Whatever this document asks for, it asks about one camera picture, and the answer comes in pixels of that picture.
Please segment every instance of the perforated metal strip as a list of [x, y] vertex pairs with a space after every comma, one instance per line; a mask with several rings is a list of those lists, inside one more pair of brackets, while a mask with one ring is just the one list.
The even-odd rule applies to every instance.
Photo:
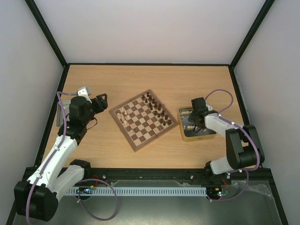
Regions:
[[[206, 196], [205, 187], [114, 187], [118, 196]], [[76, 195], [78, 187], [73, 187], [65, 195]], [[85, 196], [114, 196], [109, 187], [98, 187], [87, 191]]]

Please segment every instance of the circuit board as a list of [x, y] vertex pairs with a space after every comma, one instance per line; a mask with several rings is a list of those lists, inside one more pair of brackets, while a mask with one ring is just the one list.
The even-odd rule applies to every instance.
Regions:
[[140, 150], [178, 125], [177, 120], [151, 90], [109, 112], [134, 151]]

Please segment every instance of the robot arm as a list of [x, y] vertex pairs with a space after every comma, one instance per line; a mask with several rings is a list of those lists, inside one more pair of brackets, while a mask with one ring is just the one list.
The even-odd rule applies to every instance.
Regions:
[[[253, 146], [248, 138], [231, 121], [222, 117], [217, 111], [212, 110], [204, 98], [192, 100], [193, 112], [188, 120], [201, 129], [211, 129], [226, 139], [226, 156], [208, 162], [205, 169], [210, 176], [242, 169], [255, 165], [257, 157]], [[264, 153], [258, 137], [256, 128], [253, 125], [239, 125], [250, 136], [259, 153], [260, 163], [264, 162]]]
[[[96, 98], [89, 98], [89, 89], [80, 88], [78, 96], [71, 99], [69, 106], [69, 121], [67, 121], [67, 131], [64, 142], [58, 148], [58, 144], [63, 138], [64, 125], [58, 132], [58, 137], [40, 167], [27, 179], [26, 182], [18, 182], [15, 186], [15, 202], [17, 213], [25, 215], [26, 201], [29, 191], [39, 177], [34, 192], [30, 200], [30, 217], [49, 221], [56, 212], [58, 202], [63, 195], [78, 181], [85, 176], [89, 176], [90, 163], [74, 160], [67, 170], [58, 177], [62, 167], [71, 153], [77, 148], [87, 132], [88, 123], [94, 119], [95, 114], [103, 112], [107, 108], [107, 95], [102, 94]], [[42, 175], [41, 169], [46, 161], [51, 160], [46, 165]]]

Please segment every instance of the chessboard square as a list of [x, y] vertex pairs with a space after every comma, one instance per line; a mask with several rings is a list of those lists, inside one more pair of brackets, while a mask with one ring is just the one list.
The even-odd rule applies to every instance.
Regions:
[[144, 122], [142, 125], [144, 126], [144, 128], [146, 128], [147, 126], [149, 126], [147, 122]]
[[133, 118], [132, 118], [132, 121], [133, 122], [137, 122], [139, 119], [136, 117], [136, 116], [134, 116]]
[[152, 120], [147, 120], [147, 123], [148, 123], [149, 125], [151, 125], [151, 124], [153, 123], [153, 121], [152, 121]]
[[132, 135], [131, 138], [132, 138], [132, 140], [138, 139], [138, 137], [136, 135]]
[[141, 136], [142, 136], [141, 131], [137, 132], [137, 133], [136, 133], [136, 136], [137, 136], [137, 137], [141, 137]]
[[146, 122], [146, 120], [144, 118], [140, 118], [140, 122], [144, 123], [144, 122]]
[[150, 124], [150, 127], [151, 127], [152, 130], [153, 130], [154, 128], [156, 128], [156, 126], [155, 126], [154, 123]]
[[136, 128], [133, 129], [133, 131], [134, 131], [135, 134], [136, 134], [137, 132], [140, 132], [140, 129], [136, 127]]
[[135, 123], [130, 124], [130, 127], [131, 127], [132, 129], [134, 129], [134, 128], [136, 128], [136, 124], [135, 124]]
[[148, 133], [144, 134], [144, 137], [145, 137], [146, 139], [151, 138], [150, 134], [148, 134]]
[[146, 129], [141, 130], [141, 133], [144, 135], [147, 133]]
[[150, 118], [149, 118], [149, 116], [145, 116], [144, 119], [145, 119], [145, 121], [147, 121], [147, 120], [149, 120]]
[[139, 139], [142, 143], [146, 140], [146, 138], [144, 136], [141, 136]]
[[159, 133], [159, 129], [158, 129], [157, 127], [154, 128], [153, 131], [154, 131], [155, 134], [158, 134], [158, 133]]
[[157, 128], [159, 129], [159, 131], [162, 131], [164, 129], [164, 127], [161, 125], [159, 125]]
[[126, 130], [129, 132], [132, 130], [131, 126], [126, 127]]
[[160, 122], [157, 120], [157, 121], [154, 122], [154, 124], [155, 124], [155, 126], [158, 127], [160, 125]]
[[151, 129], [151, 127], [147, 126], [147, 127], [145, 127], [145, 130], [146, 130], [147, 132], [149, 132], [149, 131], [151, 131], [152, 129]]
[[139, 125], [141, 125], [142, 123], [138, 120], [138, 121], [135, 122], [135, 124], [136, 124], [137, 126], [139, 126]]
[[140, 141], [140, 139], [138, 138], [138, 139], [136, 139], [135, 141], [133, 141], [134, 143], [135, 143], [135, 145], [136, 146], [138, 146], [138, 145], [140, 145], [141, 144], [141, 141]]
[[149, 131], [149, 133], [148, 133], [151, 137], [153, 136], [153, 135], [155, 135], [155, 133], [154, 133], [154, 131], [153, 130], [151, 130], [151, 131]]
[[137, 128], [139, 128], [140, 130], [143, 130], [144, 126], [141, 124], [141, 125], [137, 126]]

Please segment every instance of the chessboard border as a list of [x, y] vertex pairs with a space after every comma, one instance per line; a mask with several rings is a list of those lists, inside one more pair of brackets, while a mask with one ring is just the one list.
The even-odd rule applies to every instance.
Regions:
[[130, 146], [132, 147], [134, 152], [137, 152], [138, 150], [144, 148], [146, 145], [152, 143], [155, 139], [161, 137], [162, 135], [164, 135], [166, 132], [171, 131], [172, 129], [174, 129], [175, 127], [178, 126], [178, 121], [171, 115], [170, 111], [167, 110], [169, 119], [172, 121], [173, 124], [171, 124], [170, 126], [168, 126], [166, 129], [164, 129], [162, 132], [159, 133], [159, 135], [155, 134], [155, 136], [152, 136], [151, 138], [149, 138], [148, 140], [146, 140], [144, 143], [141, 143], [140, 145], [136, 146], [134, 141], [132, 140], [131, 136], [128, 134], [127, 130], [125, 129], [124, 126], [119, 126], [118, 123], [120, 122], [120, 119], [118, 118], [118, 116], [116, 115], [115, 111], [120, 109], [122, 106], [129, 104], [130, 102], [136, 100], [137, 98], [141, 97], [142, 95], [146, 95], [147, 92], [149, 92], [151, 94], [152, 97], [154, 97], [156, 100], [158, 100], [157, 102], [160, 103], [162, 106], [161, 108], [164, 109], [165, 111], [167, 110], [167, 108], [164, 106], [164, 104], [159, 100], [159, 98], [153, 93], [153, 91], [146, 90], [136, 96], [134, 96], [133, 98], [129, 99], [128, 101], [125, 101], [119, 105], [117, 105], [116, 107], [112, 108], [109, 110], [109, 113], [111, 114], [112, 118], [115, 120], [116, 125], [120, 128], [121, 132], [123, 133], [123, 135], [125, 136], [125, 138], [127, 139], [128, 143], [130, 144]]

